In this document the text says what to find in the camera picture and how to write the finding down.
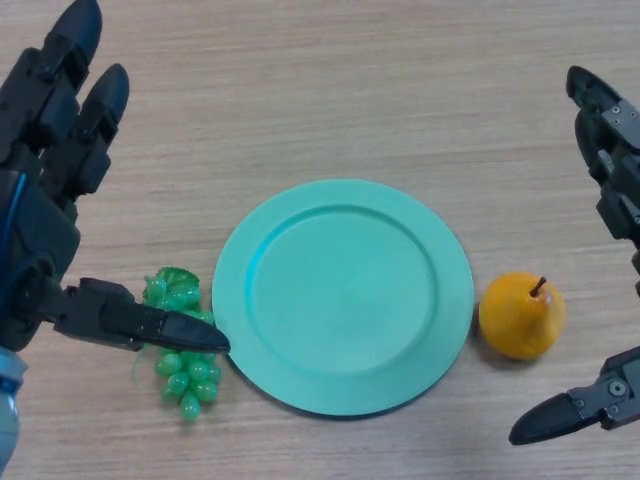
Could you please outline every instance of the wooden table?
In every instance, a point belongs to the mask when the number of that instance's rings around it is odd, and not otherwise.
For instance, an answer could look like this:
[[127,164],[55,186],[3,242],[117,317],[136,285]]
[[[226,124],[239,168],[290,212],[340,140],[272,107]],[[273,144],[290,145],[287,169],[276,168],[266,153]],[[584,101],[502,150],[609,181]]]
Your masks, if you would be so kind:
[[[0,73],[41,45],[67,0],[0,0]],[[533,404],[588,384],[640,343],[630,244],[594,210],[575,145],[567,68],[640,103],[636,0],[103,0],[93,79],[113,62],[132,95],[65,281],[137,295],[179,265],[209,288],[233,227],[272,194],[363,177],[403,189],[459,235],[476,292],[543,273],[566,333],[530,366],[469,341],[428,395],[358,422],[296,416],[225,363],[219,402],[191,429],[159,405],[151,363],[43,326],[22,353],[22,438],[6,478],[633,478],[640,424],[527,448],[509,429]]]

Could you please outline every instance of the grape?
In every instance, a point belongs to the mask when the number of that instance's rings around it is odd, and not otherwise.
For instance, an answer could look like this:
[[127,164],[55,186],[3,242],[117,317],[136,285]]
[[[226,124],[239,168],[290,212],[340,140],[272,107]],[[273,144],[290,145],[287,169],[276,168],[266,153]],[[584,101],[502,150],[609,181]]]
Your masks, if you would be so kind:
[[160,375],[173,375],[182,368],[182,359],[180,355],[169,353],[158,360],[156,363],[156,372]]
[[201,360],[189,365],[189,376],[196,382],[204,382],[209,378],[211,367]]
[[180,402],[180,414],[189,422],[193,422],[200,415],[200,402],[193,393],[185,392]]
[[194,383],[191,389],[203,402],[213,402],[218,396],[218,386],[213,382]]
[[174,373],[169,377],[167,381],[167,387],[171,390],[171,393],[180,395],[189,386],[189,375],[186,372]]

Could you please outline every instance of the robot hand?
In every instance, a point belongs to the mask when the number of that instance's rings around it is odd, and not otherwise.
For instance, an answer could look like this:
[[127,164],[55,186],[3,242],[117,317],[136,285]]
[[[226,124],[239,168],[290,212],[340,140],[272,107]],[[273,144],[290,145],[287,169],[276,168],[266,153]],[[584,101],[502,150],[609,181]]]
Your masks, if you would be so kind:
[[[640,273],[640,113],[591,72],[572,67],[567,94],[580,108],[575,130],[589,174],[600,185],[597,210],[611,235],[629,239]],[[640,282],[636,283],[640,295]],[[600,423],[610,430],[640,418],[640,347],[609,358],[596,382],[552,397],[511,430],[514,445],[541,442]]]
[[76,0],[0,88],[0,347],[21,350],[49,321],[70,337],[131,350],[226,352],[214,326],[137,304],[122,285],[60,287],[80,244],[76,201],[106,174],[129,97],[127,73],[113,65],[78,105],[101,29],[96,0]]

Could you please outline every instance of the metal screw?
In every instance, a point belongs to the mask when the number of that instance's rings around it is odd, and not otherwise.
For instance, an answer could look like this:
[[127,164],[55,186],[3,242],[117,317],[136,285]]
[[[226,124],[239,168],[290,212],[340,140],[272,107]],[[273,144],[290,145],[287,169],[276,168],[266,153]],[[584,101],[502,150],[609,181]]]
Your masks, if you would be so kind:
[[627,393],[627,387],[620,380],[614,380],[609,384],[609,393],[614,397],[621,397]]

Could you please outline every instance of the plastic grapes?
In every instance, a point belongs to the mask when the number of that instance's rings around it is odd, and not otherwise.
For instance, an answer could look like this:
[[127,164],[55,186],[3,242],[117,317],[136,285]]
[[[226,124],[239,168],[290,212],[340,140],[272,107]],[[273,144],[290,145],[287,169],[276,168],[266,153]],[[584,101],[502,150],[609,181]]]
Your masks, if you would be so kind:
[[[143,292],[146,305],[165,310],[176,310],[214,323],[213,313],[203,311],[200,280],[196,275],[176,267],[161,268],[153,277],[145,277]],[[195,421],[200,415],[200,403],[212,403],[218,395],[220,368],[216,355],[188,351],[160,349],[156,373],[167,377],[162,390],[165,402],[180,405],[180,414],[186,421]]]

